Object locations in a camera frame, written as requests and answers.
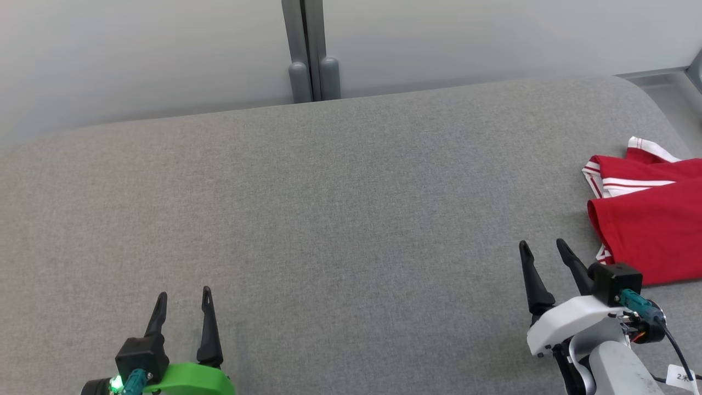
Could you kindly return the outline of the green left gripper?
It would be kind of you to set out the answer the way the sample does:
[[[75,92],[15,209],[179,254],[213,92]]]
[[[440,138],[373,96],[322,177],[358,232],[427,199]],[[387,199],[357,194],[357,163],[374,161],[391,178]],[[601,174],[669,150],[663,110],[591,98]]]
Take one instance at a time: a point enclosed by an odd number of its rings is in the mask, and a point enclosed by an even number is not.
[[[145,330],[144,337],[161,334],[167,317],[167,293],[161,292]],[[168,366],[163,380],[148,384],[143,395],[235,395],[235,388],[221,368],[224,362],[212,290],[203,287],[201,298],[203,326],[200,348],[196,351],[195,363]],[[81,395],[121,395],[123,380],[120,375],[90,380],[83,385]]]

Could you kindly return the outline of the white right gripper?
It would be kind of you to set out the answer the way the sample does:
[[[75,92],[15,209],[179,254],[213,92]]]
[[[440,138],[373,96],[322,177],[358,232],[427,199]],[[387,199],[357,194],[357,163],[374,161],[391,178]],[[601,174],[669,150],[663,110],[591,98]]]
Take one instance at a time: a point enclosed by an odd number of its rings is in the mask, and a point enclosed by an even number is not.
[[[629,345],[622,317],[632,312],[629,307],[609,307],[592,295],[593,280],[584,263],[564,239],[556,240],[562,262],[569,268],[581,296],[571,298],[556,307],[555,297],[546,289],[534,265],[535,258],[527,241],[519,242],[519,254],[528,311],[532,315],[526,341],[532,355],[537,357],[566,340],[581,338],[581,351],[589,352],[601,342],[614,341]]]

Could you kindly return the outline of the red basketball jersey white sleeves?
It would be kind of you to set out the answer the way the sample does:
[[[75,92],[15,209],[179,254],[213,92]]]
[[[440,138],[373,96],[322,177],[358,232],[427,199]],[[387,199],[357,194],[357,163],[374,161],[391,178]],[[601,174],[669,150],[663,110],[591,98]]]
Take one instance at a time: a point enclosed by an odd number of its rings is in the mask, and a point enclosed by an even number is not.
[[[595,155],[584,167],[595,193],[587,215],[602,263],[627,263],[646,286],[702,279],[702,159],[663,162]]]

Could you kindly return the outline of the grey fabric sofa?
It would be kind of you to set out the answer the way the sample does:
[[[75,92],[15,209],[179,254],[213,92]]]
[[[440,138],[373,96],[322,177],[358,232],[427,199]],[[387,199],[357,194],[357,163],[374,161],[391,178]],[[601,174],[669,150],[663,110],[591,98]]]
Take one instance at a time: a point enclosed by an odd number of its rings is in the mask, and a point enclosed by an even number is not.
[[[582,168],[630,137],[694,157],[633,83],[484,83],[56,133],[0,152],[0,395],[116,374],[160,292],[171,363],[211,288],[243,395],[563,395],[532,357],[518,243],[599,240]]]

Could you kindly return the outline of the grey metal floor rail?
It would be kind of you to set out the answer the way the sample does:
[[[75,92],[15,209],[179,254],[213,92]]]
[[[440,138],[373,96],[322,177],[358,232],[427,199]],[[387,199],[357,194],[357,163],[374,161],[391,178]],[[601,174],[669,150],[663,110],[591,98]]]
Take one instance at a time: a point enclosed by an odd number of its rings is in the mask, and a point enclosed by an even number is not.
[[[639,71],[639,72],[632,72],[632,73],[625,73],[625,74],[616,74],[616,76],[619,78],[624,78],[625,80],[636,80],[637,78],[657,77],[657,76],[665,76],[665,75],[675,74],[677,72],[686,72],[688,68],[689,68],[689,66],[673,67],[673,68],[667,68],[667,69],[656,69],[656,70],[646,70],[646,71]]]

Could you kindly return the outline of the grey metal frame leg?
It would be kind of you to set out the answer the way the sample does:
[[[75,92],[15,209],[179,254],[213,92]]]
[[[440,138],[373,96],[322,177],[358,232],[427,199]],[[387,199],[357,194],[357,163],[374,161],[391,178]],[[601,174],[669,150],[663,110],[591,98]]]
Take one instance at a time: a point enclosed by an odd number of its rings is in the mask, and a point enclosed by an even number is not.
[[[687,77],[697,90],[702,93],[702,49],[695,56],[691,65],[686,70]]]

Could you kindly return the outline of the grey rounded bumper post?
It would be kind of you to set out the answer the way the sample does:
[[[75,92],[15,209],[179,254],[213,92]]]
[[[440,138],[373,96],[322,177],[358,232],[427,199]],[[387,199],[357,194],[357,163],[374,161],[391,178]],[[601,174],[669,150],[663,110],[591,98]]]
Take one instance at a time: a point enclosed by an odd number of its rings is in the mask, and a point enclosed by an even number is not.
[[[292,62],[288,66],[289,82],[293,102],[296,104],[313,101],[313,85],[310,80],[308,66],[303,62]]]
[[[322,100],[341,99],[340,64],[332,56],[319,62],[319,76]]]

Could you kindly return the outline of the grey metal partition frame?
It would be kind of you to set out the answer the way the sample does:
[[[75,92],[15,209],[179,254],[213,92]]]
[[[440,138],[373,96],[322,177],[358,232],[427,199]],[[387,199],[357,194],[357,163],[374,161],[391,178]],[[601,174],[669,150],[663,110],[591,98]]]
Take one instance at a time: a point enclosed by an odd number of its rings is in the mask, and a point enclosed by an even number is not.
[[[280,0],[280,2],[291,63],[299,61],[308,66],[313,85],[313,101],[321,101],[319,37],[316,32],[318,21],[314,15],[314,7],[320,5],[321,0]]]

